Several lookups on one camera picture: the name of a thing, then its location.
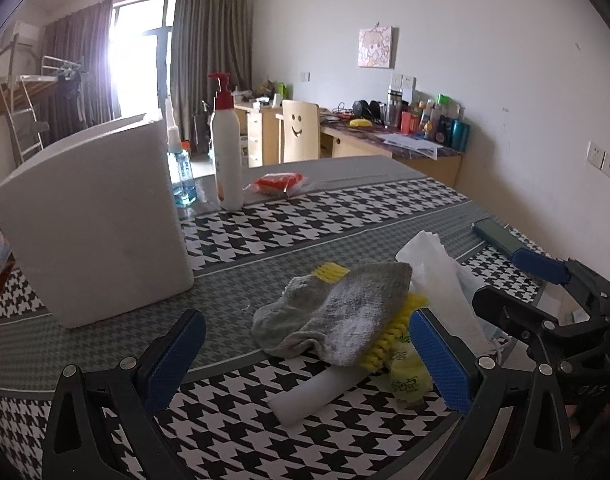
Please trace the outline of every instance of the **houndstooth pattern tablecloth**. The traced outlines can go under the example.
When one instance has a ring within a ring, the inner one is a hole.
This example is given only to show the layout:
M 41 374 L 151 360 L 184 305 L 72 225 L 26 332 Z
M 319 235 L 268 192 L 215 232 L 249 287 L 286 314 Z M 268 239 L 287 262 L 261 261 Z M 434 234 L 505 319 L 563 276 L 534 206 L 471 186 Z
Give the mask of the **houndstooth pattern tablecloth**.
M 84 370 L 115 365 L 126 352 L 142 351 L 159 335 L 153 333 L 156 327 L 166 332 L 187 307 L 201 310 L 208 322 L 208 339 L 192 366 L 203 370 L 235 359 L 255 348 L 248 334 L 255 307 L 277 297 L 291 276 L 325 260 L 351 267 L 392 259 L 423 229 L 440 234 L 450 255 L 487 283 L 534 301 L 540 284 L 471 233 L 471 223 L 486 216 L 428 178 L 315 192 L 206 215 L 182 223 L 197 277 L 192 290 L 71 332 L 58 327 L 16 269 L 0 298 L 0 446 L 25 478 L 40 478 L 50 402 L 44 396 L 33 399 L 32 392 L 53 390 L 67 362 Z M 53 347 L 42 348 L 45 341 Z M 39 366 L 44 368 L 36 373 Z M 375 376 L 296 430 L 281 428 L 266 398 L 325 366 L 304 356 L 226 372 L 215 367 L 206 378 L 183 384 L 157 421 L 197 478 L 350 479 L 395 470 L 397 459 L 414 452 L 415 444 L 450 416 L 435 392 L 418 409 L 402 410 Z M 34 378 L 24 380 L 28 372 Z M 117 456 L 134 478 L 144 478 L 112 415 L 106 412 Z

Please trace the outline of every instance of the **air conditioner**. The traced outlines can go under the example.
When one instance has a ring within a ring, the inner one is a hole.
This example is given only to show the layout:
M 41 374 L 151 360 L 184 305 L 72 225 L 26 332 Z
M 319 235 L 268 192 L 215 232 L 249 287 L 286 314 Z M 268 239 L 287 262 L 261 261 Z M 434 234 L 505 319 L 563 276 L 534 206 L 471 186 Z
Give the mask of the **air conditioner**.
M 24 22 L 13 22 L 5 29 L 1 38 L 1 46 L 7 45 L 14 39 L 14 35 L 18 34 L 18 43 L 29 45 L 31 47 L 38 45 L 40 38 L 40 28 L 35 25 L 30 25 Z

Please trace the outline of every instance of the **white spray nozzle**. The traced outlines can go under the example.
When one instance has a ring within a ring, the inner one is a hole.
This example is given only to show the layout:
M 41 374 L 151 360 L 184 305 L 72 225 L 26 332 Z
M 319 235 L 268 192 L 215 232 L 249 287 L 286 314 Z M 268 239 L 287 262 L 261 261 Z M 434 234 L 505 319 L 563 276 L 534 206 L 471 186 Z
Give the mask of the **white spray nozzle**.
M 165 109 L 167 119 L 167 149 L 169 153 L 180 153 L 182 152 L 181 136 L 174 120 L 171 96 L 167 96 L 165 100 Z

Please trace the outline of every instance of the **window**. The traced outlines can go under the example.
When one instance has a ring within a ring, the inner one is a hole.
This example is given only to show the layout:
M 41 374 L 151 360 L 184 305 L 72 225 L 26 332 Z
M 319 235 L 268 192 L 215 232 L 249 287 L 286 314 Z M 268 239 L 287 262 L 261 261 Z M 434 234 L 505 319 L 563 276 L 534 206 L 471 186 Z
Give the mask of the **window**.
M 110 67 L 123 117 L 164 113 L 175 6 L 176 0 L 144 0 L 114 7 Z

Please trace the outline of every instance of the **window frame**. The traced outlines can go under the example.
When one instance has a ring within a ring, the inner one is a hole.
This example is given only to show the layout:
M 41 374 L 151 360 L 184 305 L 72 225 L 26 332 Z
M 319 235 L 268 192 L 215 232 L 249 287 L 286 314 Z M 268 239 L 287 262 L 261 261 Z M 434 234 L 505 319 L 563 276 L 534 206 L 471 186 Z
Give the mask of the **window frame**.
M 133 4 L 139 4 L 142 2 L 148 2 L 150 0 L 137 0 L 137 1 L 128 1 L 120 4 L 114 5 L 114 17 L 112 22 L 112 27 L 115 27 L 118 23 L 118 16 L 120 15 L 120 9 L 122 7 L 127 7 Z M 171 67 L 167 66 L 167 38 L 168 36 L 171 38 L 169 34 L 174 28 L 173 25 L 167 26 L 167 11 L 169 8 L 169 0 L 163 0 L 163 17 L 162 17 L 162 25 L 159 28 L 152 28 L 151 30 L 146 30 L 141 32 L 141 36 L 156 36 L 156 86 L 158 88 L 158 106 L 159 108 L 165 112 L 165 100 L 168 95 L 171 94 L 171 88 L 167 87 L 167 72 L 171 70 Z M 112 100 L 114 101 L 114 107 L 117 108 L 118 103 L 118 95 L 116 92 L 112 92 Z

